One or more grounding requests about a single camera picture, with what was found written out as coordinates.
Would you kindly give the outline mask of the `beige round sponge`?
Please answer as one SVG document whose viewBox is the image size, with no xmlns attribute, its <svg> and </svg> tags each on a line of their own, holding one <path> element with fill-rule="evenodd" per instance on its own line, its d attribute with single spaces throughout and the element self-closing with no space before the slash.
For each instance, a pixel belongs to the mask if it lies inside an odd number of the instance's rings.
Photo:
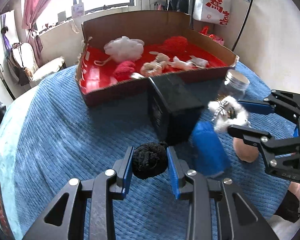
<svg viewBox="0 0 300 240">
<path fill-rule="evenodd" d="M 252 163 L 258 158 L 258 148 L 245 144 L 242 139 L 234 138 L 233 147 L 237 157 L 241 161 Z"/>
</svg>

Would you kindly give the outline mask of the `red foam net ball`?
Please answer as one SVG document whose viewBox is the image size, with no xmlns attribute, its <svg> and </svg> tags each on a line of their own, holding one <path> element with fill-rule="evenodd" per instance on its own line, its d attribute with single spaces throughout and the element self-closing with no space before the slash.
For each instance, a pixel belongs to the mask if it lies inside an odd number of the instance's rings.
<svg viewBox="0 0 300 240">
<path fill-rule="evenodd" d="M 166 39 L 159 49 L 168 53 L 184 53 L 188 45 L 187 38 L 183 36 L 173 36 Z"/>
</svg>

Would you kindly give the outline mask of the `pink curtain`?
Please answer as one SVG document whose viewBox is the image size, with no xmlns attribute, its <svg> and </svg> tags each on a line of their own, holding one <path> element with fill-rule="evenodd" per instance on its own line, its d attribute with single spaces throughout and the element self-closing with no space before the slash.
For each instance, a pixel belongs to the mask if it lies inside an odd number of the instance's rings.
<svg viewBox="0 0 300 240">
<path fill-rule="evenodd" d="M 21 27 L 28 31 L 27 42 L 32 46 L 34 57 L 39 66 L 43 64 L 42 60 L 42 42 L 39 34 L 34 29 L 38 17 L 51 0 L 24 0 L 23 21 Z"/>
</svg>

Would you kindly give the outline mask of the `white fluffy bunny scrunchie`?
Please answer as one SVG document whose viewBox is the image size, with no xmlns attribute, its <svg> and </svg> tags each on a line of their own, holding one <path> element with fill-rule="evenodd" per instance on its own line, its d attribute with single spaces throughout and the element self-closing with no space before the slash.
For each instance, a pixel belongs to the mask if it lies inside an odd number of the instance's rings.
<svg viewBox="0 0 300 240">
<path fill-rule="evenodd" d="M 207 106 L 213 113 L 212 122 L 216 133 L 227 132 L 231 125 L 250 126 L 248 111 L 232 96 L 210 101 Z"/>
</svg>

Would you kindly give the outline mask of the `brown cardboard box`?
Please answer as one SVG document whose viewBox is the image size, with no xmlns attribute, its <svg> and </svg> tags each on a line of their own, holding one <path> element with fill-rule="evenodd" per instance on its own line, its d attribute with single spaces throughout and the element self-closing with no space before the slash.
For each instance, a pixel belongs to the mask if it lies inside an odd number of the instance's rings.
<svg viewBox="0 0 300 240">
<path fill-rule="evenodd" d="M 145 43 L 143 54 L 135 61 L 139 72 L 146 62 L 154 61 L 155 52 L 170 58 L 188 61 L 192 56 L 208 61 L 207 67 L 193 67 L 188 71 L 168 68 L 163 75 L 177 74 L 186 83 L 224 77 L 236 66 L 239 57 L 230 49 L 190 28 L 190 15 L 176 11 L 131 11 L 111 14 L 85 21 L 82 24 L 84 47 L 76 70 L 76 81 L 85 104 L 93 107 L 101 103 L 142 93 L 147 78 L 118 81 L 113 73 L 118 64 L 111 60 L 103 66 L 96 62 L 109 57 L 104 46 L 116 38 L 126 36 Z"/>
</svg>

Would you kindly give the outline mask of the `glass jar metal lid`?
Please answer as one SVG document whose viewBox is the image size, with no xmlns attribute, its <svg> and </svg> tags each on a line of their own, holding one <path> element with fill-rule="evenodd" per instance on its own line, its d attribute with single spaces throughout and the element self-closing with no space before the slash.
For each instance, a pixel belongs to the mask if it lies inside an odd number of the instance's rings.
<svg viewBox="0 0 300 240">
<path fill-rule="evenodd" d="M 222 100 L 227 96 L 232 96 L 236 100 L 242 99 L 249 85 L 250 81 L 247 77 L 234 69 L 229 69 L 218 90 L 217 100 Z"/>
</svg>

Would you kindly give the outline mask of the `white mesh bath pouf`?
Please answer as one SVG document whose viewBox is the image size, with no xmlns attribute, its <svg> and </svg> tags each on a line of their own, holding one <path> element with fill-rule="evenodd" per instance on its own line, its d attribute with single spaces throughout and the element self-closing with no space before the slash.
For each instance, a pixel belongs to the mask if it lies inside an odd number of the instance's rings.
<svg viewBox="0 0 300 240">
<path fill-rule="evenodd" d="M 104 52 L 109 56 L 104 61 L 94 61 L 96 66 L 104 66 L 107 62 L 113 60 L 116 63 L 125 61 L 135 62 L 140 59 L 144 51 L 145 43 L 140 39 L 130 39 L 122 36 L 111 40 L 104 46 Z"/>
</svg>

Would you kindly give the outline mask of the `white bag red characters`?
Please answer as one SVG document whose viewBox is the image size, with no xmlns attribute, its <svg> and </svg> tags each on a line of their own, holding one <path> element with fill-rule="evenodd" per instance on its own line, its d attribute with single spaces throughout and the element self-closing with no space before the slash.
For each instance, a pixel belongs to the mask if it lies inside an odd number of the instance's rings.
<svg viewBox="0 0 300 240">
<path fill-rule="evenodd" d="M 231 0 L 195 0 L 194 20 L 227 25 L 230 18 Z"/>
</svg>

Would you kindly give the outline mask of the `blue knitted table cloth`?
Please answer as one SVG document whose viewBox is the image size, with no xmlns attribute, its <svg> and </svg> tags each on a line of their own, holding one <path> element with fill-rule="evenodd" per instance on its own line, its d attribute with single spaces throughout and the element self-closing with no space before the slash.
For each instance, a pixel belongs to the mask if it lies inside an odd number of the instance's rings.
<svg viewBox="0 0 300 240">
<path fill-rule="evenodd" d="M 8 107 L 0 125 L 1 195 L 15 239 L 71 178 L 94 178 L 129 146 L 157 141 L 146 94 L 88 108 L 75 71 L 46 77 Z M 133 178 L 126 200 L 114 203 L 116 237 L 184 239 L 188 211 L 167 173 Z"/>
</svg>

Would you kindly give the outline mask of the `pink plastic bag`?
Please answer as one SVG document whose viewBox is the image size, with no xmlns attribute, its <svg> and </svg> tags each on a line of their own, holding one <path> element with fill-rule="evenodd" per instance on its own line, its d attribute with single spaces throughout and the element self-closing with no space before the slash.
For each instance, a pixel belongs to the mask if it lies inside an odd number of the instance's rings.
<svg viewBox="0 0 300 240">
<path fill-rule="evenodd" d="M 224 43 L 225 43 L 224 40 L 223 40 L 223 38 L 221 38 L 221 37 L 219 37 L 219 36 L 217 36 L 217 35 L 215 35 L 215 34 L 210 34 L 210 33 L 209 33 L 209 27 L 208 27 L 207 25 L 204 26 L 204 27 L 201 29 L 200 33 L 201 33 L 202 35 L 205 35 L 205 36 L 211 38 L 212 40 L 214 40 L 215 42 L 217 42 L 217 43 L 220 44 L 221 46 L 223 46 Z"/>
</svg>

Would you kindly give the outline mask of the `black box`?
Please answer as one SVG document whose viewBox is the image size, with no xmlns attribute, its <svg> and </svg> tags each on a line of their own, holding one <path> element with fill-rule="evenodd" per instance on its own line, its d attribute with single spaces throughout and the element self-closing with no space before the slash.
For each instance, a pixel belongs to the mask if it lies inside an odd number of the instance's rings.
<svg viewBox="0 0 300 240">
<path fill-rule="evenodd" d="M 160 141 L 175 146 L 188 141 L 204 104 L 175 75 L 149 77 L 148 116 Z"/>
</svg>

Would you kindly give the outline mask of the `red fluffy cloth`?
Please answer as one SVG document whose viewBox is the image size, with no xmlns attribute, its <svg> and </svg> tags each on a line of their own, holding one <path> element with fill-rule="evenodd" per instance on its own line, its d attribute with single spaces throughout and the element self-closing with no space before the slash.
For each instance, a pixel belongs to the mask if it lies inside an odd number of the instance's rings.
<svg viewBox="0 0 300 240">
<path fill-rule="evenodd" d="M 135 63 L 132 61 L 121 62 L 113 72 L 113 77 L 118 81 L 129 80 L 135 72 Z"/>
</svg>

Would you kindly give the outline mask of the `blue towel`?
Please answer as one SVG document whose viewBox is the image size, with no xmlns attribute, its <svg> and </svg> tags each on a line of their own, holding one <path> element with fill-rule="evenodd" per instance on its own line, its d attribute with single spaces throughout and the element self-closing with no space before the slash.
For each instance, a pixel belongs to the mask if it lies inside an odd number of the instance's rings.
<svg viewBox="0 0 300 240">
<path fill-rule="evenodd" d="M 191 139 L 195 155 L 194 166 L 201 174 L 215 178 L 231 167 L 230 159 L 210 122 L 197 122 Z"/>
</svg>

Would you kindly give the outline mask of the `black scrunchie ball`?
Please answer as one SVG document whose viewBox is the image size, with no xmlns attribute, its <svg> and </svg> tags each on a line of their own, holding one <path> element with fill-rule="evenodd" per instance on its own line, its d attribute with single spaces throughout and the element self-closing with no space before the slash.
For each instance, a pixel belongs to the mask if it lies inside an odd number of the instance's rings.
<svg viewBox="0 0 300 240">
<path fill-rule="evenodd" d="M 166 142 L 148 142 L 138 146 L 132 156 L 134 176 L 145 180 L 158 176 L 168 167 Z"/>
</svg>

